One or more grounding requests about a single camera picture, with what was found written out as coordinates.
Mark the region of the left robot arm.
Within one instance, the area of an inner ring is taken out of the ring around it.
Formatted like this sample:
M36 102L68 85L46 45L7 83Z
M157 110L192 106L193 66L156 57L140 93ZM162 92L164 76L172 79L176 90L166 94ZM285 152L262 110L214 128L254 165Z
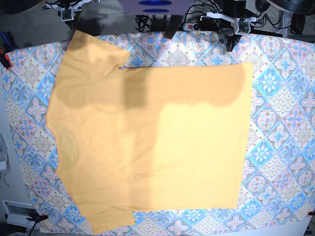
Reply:
M202 30L219 31L226 36L248 35L258 16L246 9L245 0L215 0L214 10L200 17Z

